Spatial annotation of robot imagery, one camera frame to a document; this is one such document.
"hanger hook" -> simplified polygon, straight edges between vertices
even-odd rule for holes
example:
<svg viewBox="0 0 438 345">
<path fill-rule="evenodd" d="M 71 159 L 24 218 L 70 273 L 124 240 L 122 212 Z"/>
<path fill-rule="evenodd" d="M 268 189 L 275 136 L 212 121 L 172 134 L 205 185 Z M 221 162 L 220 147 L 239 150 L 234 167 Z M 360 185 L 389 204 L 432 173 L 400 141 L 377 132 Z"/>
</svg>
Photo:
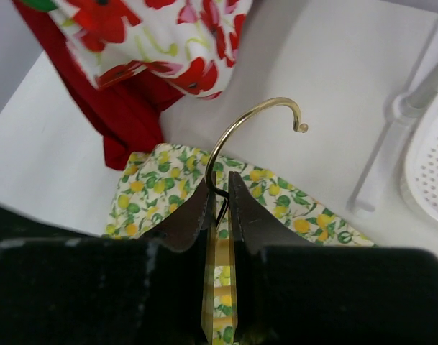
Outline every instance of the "hanger hook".
<svg viewBox="0 0 438 345">
<path fill-rule="evenodd" d="M 221 219 L 221 215 L 222 216 L 224 215 L 229 200 L 229 193 L 226 192 L 225 190 L 217 188 L 212 178 L 214 164 L 217 160 L 217 157 L 219 156 L 220 150 L 225 145 L 225 142 L 227 142 L 230 136 L 236 132 L 239 126 L 244 124 L 247 120 L 249 120 L 254 115 L 266 109 L 272 108 L 274 106 L 287 106 L 292 110 L 293 130 L 295 132 L 305 133 L 306 131 L 308 131 L 308 125 L 301 124 L 301 111 L 297 103 L 286 97 L 276 97 L 276 98 L 268 99 L 267 101 L 263 101 L 262 103 L 258 104 L 254 108 L 250 109 L 249 111 L 241 115 L 241 117 L 238 118 L 238 120 L 236 120 L 230 127 L 228 127 L 228 129 L 222 134 L 220 139 L 217 141 L 215 148 L 212 150 L 211 156 L 209 157 L 209 161 L 207 162 L 206 173 L 204 175 L 204 181 L 206 182 L 208 189 L 214 191 L 216 194 L 223 196 L 225 198 L 225 204 L 222 205 L 222 209 L 219 214 L 219 219 Z"/>
</svg>

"white plastic basket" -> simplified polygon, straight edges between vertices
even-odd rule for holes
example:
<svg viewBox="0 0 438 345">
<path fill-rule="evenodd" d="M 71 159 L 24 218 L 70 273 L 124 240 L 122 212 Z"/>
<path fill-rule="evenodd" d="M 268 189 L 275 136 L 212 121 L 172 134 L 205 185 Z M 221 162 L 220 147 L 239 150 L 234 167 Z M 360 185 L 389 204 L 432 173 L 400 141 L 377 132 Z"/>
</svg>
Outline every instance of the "white plastic basket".
<svg viewBox="0 0 438 345">
<path fill-rule="evenodd" d="M 391 104 L 393 121 L 387 124 L 378 150 L 373 154 L 364 178 L 360 180 L 357 192 L 353 195 L 352 210 L 356 216 L 367 218 L 378 208 L 383 191 L 386 189 L 400 157 L 402 157 L 417 121 L 429 113 L 427 109 L 429 109 L 430 104 L 435 104 L 434 96 L 437 94 L 438 25 L 408 90 L 398 95 Z"/>
<path fill-rule="evenodd" d="M 438 222 L 438 97 L 422 117 L 409 144 L 401 193 L 415 211 Z"/>
</svg>

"black object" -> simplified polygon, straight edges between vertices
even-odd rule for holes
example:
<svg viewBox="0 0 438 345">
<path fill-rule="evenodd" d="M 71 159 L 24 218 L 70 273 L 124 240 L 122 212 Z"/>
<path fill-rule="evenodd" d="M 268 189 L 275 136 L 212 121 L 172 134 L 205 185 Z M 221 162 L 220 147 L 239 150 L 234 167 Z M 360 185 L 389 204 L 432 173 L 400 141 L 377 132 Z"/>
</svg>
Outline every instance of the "black object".
<svg viewBox="0 0 438 345">
<path fill-rule="evenodd" d="M 438 259 L 418 249 L 314 246 L 229 175 L 242 344 L 438 344 Z"/>
<path fill-rule="evenodd" d="M 438 344 L 433 255 L 318 247 L 281 225 L 237 173 L 229 193 L 241 345 Z M 201 183 L 137 241 L 0 208 L 0 344 L 205 344 L 215 204 Z"/>
<path fill-rule="evenodd" d="M 10 238 L 0 242 L 0 344 L 204 343 L 214 206 L 202 183 L 137 241 L 92 238 L 0 208 L 0 238 Z"/>
</svg>

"red poppy print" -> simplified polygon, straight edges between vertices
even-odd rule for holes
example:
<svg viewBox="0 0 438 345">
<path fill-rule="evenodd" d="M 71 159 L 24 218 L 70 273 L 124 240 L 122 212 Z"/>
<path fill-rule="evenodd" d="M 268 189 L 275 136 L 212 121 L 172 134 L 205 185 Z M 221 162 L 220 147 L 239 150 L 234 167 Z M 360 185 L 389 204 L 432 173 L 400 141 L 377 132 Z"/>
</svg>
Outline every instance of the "red poppy print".
<svg viewBox="0 0 438 345">
<path fill-rule="evenodd" d="M 79 10 L 73 20 L 82 28 L 107 42 L 124 41 L 125 18 L 132 26 L 140 24 L 140 18 L 122 0 L 67 0 Z"/>
<path fill-rule="evenodd" d="M 196 23 L 198 16 L 193 6 L 191 6 L 191 0 L 185 1 L 185 6 L 181 8 L 177 17 L 177 24 L 182 23 Z"/>
<path fill-rule="evenodd" d="M 225 14 L 231 14 L 238 7 L 239 0 L 227 0 L 225 4 Z"/>
<path fill-rule="evenodd" d="M 152 63 L 144 63 L 144 65 L 153 72 L 169 76 L 176 75 L 183 67 L 178 63 L 167 63 L 165 61 L 154 61 Z"/>
<path fill-rule="evenodd" d="M 78 31 L 76 34 L 74 34 L 74 37 L 81 41 L 86 49 L 90 50 L 91 52 L 102 52 L 105 49 L 105 43 L 96 38 L 90 32 L 87 32 L 85 29 Z"/>
<path fill-rule="evenodd" d="M 200 92 L 211 90 L 217 81 L 217 67 L 214 61 L 207 64 L 202 57 L 197 57 L 187 71 L 177 78 L 166 78 L 166 81 L 183 89 L 187 93 L 198 95 Z"/>
<path fill-rule="evenodd" d="M 227 66 L 233 67 L 238 56 L 239 39 L 241 37 L 242 23 L 246 19 L 245 14 L 238 14 L 234 18 L 234 32 L 230 32 L 230 45 L 232 46 L 232 58 L 227 57 Z"/>
<path fill-rule="evenodd" d="M 169 6 L 175 3 L 176 0 L 145 0 L 145 5 L 153 9 L 161 9 L 164 6 Z"/>
<path fill-rule="evenodd" d="M 211 99 L 215 99 L 215 98 L 219 97 L 221 93 L 222 93 L 222 92 L 220 91 L 220 92 L 213 93 L 213 94 L 211 94 L 211 95 L 209 95 L 209 96 L 200 97 L 200 98 L 201 98 L 201 99 L 204 99 L 204 100 L 206 100 L 206 101 L 210 101 Z"/>
<path fill-rule="evenodd" d="M 220 26 L 220 12 L 214 0 L 203 0 L 201 20 L 207 26 L 216 40 L 217 55 L 220 60 L 225 58 L 225 34 Z"/>
<path fill-rule="evenodd" d="M 115 66 L 100 77 L 96 77 L 96 84 L 99 88 L 108 88 L 119 81 L 132 77 L 136 69 L 143 65 L 140 61 L 131 61 L 127 65 Z"/>
</svg>

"yellow lemon pattern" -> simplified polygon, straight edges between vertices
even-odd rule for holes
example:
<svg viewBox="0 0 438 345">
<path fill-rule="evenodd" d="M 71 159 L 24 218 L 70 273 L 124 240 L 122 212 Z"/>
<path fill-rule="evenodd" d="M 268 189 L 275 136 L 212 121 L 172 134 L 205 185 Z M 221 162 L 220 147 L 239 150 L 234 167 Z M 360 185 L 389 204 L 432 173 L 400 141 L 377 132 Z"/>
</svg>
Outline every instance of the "yellow lemon pattern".
<svg viewBox="0 0 438 345">
<path fill-rule="evenodd" d="M 103 236 L 132 239 L 141 236 L 191 197 L 204 176 L 209 153 L 181 145 L 160 144 L 151 154 L 134 153 L 118 183 Z M 238 171 L 252 196 L 290 230 L 320 245 L 364 246 L 374 243 L 271 171 L 228 157 L 219 157 L 217 185 L 227 189 L 228 172 Z M 217 227 L 217 236 L 227 238 L 228 217 Z M 231 284 L 230 267 L 215 267 L 215 286 Z M 214 315 L 230 316 L 232 297 L 214 299 Z M 213 344 L 231 344 L 233 328 L 215 331 Z"/>
</svg>

